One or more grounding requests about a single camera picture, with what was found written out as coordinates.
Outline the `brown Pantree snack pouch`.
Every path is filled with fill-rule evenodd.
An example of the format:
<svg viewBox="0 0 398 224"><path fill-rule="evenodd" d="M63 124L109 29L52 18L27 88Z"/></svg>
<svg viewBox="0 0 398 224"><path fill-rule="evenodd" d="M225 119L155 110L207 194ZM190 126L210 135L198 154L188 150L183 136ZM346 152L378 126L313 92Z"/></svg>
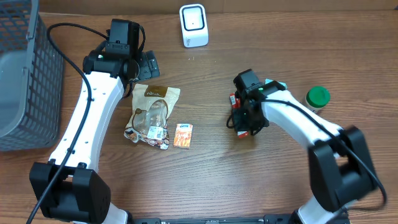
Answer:
<svg viewBox="0 0 398 224"><path fill-rule="evenodd" d="M132 91L132 116L124 137L167 150L167 121L180 96L179 88L136 84Z"/></svg>

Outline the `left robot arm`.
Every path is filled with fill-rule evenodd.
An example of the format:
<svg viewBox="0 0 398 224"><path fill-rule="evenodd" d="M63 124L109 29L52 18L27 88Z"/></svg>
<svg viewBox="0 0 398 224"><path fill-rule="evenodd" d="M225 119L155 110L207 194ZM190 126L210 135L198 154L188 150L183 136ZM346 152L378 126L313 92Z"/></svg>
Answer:
<svg viewBox="0 0 398 224"><path fill-rule="evenodd" d="M118 102L133 85L160 75L155 55L144 50L144 28L113 19L102 43L77 68L83 83L62 140L46 163L33 164L29 179L37 197L35 212L70 223L132 223L115 206L98 175L101 147Z"/></svg>

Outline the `light green packet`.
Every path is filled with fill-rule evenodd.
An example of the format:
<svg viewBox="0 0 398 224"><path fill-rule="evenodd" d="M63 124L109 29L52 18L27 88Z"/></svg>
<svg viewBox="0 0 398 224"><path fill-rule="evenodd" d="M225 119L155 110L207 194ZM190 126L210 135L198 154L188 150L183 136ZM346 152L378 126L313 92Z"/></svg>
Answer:
<svg viewBox="0 0 398 224"><path fill-rule="evenodd" d="M284 82L278 82L278 81L271 80L271 79L268 79L268 78L265 79L264 84L265 85L274 86L278 90L286 90L287 89L287 85Z"/></svg>

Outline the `red snack bar wrapper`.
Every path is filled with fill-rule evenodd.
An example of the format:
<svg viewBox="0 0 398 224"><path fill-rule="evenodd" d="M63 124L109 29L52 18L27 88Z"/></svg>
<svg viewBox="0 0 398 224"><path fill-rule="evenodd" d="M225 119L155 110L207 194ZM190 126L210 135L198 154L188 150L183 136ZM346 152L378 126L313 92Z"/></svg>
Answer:
<svg viewBox="0 0 398 224"><path fill-rule="evenodd" d="M230 96L231 107L232 109L239 109L241 107L240 99L236 97L234 93L231 93ZM249 133L247 131L238 131L238 138L245 138Z"/></svg>

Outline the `green lid jar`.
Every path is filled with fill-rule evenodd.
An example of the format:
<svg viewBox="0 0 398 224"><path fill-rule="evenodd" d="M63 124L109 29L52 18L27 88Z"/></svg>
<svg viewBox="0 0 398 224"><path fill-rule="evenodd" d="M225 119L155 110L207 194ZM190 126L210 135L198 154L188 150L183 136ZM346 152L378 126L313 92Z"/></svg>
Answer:
<svg viewBox="0 0 398 224"><path fill-rule="evenodd" d="M314 86L304 98L304 105L314 113L323 109L330 101L330 93L323 86Z"/></svg>

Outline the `orange snack packet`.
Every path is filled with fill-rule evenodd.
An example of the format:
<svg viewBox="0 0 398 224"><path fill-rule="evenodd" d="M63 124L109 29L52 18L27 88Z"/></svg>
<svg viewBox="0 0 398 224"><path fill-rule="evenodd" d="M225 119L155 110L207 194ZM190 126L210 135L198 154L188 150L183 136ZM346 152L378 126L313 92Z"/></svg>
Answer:
<svg viewBox="0 0 398 224"><path fill-rule="evenodd" d="M189 149L192 140L192 124L177 124L174 137L174 147Z"/></svg>

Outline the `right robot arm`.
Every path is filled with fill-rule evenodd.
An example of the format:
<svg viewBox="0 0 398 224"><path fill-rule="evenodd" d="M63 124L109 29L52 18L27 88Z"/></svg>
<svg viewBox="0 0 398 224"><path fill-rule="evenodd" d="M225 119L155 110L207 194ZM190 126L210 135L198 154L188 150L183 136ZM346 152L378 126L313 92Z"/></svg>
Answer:
<svg viewBox="0 0 398 224"><path fill-rule="evenodd" d="M263 222L349 223L349 208L381 187L363 133L324 120L285 86L261 82L251 69L239 73L233 83L228 128L254 136L275 123L308 155L312 198L291 214L265 215Z"/></svg>

